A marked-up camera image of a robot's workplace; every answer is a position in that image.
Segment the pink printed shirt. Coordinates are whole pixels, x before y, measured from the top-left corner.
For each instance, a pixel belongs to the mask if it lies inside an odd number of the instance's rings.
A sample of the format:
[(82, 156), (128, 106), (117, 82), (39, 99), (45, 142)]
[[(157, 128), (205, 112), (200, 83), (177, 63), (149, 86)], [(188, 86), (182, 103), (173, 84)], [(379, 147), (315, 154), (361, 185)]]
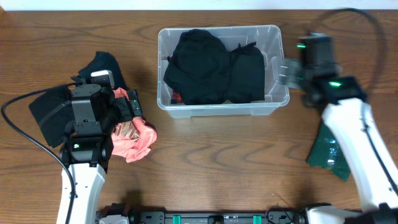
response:
[(116, 125), (112, 135), (113, 156), (126, 159), (127, 163), (144, 158), (151, 151), (150, 146), (157, 140), (157, 132), (147, 125), (142, 116)]

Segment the dark navy garment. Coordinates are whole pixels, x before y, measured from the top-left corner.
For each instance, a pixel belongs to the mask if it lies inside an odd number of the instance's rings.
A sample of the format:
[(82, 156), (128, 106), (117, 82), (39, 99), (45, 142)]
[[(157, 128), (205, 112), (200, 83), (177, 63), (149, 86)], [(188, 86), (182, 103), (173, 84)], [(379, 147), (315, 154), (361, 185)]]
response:
[(71, 79), (76, 82), (82, 79), (89, 79), (92, 72), (101, 70), (112, 72), (115, 89), (123, 88), (124, 90), (129, 90), (116, 58), (109, 52), (97, 51), (94, 59), (85, 68), (82, 68), (77, 76), (71, 77)]

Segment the black garment with strap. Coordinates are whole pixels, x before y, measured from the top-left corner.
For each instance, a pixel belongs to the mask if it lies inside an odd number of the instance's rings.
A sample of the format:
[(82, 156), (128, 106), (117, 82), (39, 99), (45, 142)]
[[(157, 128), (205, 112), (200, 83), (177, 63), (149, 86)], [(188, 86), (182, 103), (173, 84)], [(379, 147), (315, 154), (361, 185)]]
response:
[(65, 127), (75, 120), (69, 87), (45, 92), (29, 105), (29, 109), (47, 144), (52, 148), (62, 144)]

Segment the red plaid flannel shirt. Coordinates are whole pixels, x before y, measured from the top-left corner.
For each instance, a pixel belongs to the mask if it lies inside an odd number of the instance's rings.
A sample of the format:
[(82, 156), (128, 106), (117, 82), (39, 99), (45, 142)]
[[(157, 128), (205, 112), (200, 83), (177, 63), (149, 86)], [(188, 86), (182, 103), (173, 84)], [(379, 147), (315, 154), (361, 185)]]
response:
[(170, 103), (172, 105), (183, 103), (181, 96), (176, 91), (172, 92), (172, 97), (170, 99)]

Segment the clear plastic storage bin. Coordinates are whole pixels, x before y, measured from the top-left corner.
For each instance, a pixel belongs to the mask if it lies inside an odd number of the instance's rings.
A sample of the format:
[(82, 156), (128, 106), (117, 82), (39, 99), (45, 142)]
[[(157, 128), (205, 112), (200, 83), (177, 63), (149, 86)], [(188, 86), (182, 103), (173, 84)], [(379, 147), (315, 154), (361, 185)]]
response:
[(282, 33), (275, 25), (206, 27), (209, 33), (219, 38), (227, 50), (238, 45), (256, 43), (264, 57), (264, 93), (265, 100), (252, 103), (234, 104), (225, 102), (221, 105), (172, 104), (173, 90), (164, 82), (164, 74), (169, 62), (167, 57), (175, 50), (182, 33), (190, 27), (164, 28), (158, 34), (158, 81), (157, 104), (172, 118), (191, 118), (192, 116), (216, 115), (270, 115), (277, 108), (285, 106), (290, 100), (289, 88), (282, 84), (282, 77), (287, 69), (285, 65)]

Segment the dark green garment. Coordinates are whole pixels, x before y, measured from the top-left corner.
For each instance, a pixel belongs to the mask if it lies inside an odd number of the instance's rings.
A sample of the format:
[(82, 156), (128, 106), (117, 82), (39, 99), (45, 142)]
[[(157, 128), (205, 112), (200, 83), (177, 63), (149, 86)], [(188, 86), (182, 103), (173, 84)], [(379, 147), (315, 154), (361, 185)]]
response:
[(330, 170), (335, 176), (346, 182), (351, 170), (344, 154), (330, 129), (322, 121), (306, 163), (311, 167)]

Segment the large black garment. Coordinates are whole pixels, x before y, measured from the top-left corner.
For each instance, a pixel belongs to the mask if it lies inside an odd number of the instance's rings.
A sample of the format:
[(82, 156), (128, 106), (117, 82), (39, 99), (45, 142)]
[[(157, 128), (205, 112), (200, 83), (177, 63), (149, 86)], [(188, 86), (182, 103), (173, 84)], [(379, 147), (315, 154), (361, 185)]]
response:
[(164, 75), (185, 105), (263, 101), (264, 57), (255, 42), (229, 51), (207, 30), (181, 34)]

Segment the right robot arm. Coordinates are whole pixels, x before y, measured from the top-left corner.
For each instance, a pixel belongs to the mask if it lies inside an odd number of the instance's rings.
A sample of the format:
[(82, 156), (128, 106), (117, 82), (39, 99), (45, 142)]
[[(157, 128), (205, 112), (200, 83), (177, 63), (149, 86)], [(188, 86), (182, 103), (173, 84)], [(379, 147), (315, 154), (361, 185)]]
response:
[(289, 60), (280, 79), (301, 89), (303, 103), (319, 111), (334, 135), (354, 178), (361, 211), (330, 204), (307, 206), (296, 223), (397, 223), (397, 166), (374, 120), (367, 94), (355, 77), (340, 76), (329, 35), (299, 38), (298, 60)]

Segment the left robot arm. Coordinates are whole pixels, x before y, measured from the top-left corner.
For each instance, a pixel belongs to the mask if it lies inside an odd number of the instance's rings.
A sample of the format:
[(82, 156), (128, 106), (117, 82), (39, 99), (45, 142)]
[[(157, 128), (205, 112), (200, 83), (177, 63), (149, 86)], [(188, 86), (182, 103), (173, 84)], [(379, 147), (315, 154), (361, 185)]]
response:
[(60, 150), (62, 197), (57, 223), (94, 223), (113, 151), (115, 126), (142, 113), (138, 95), (116, 97), (109, 78), (92, 78), (72, 90), (74, 119), (65, 128)]

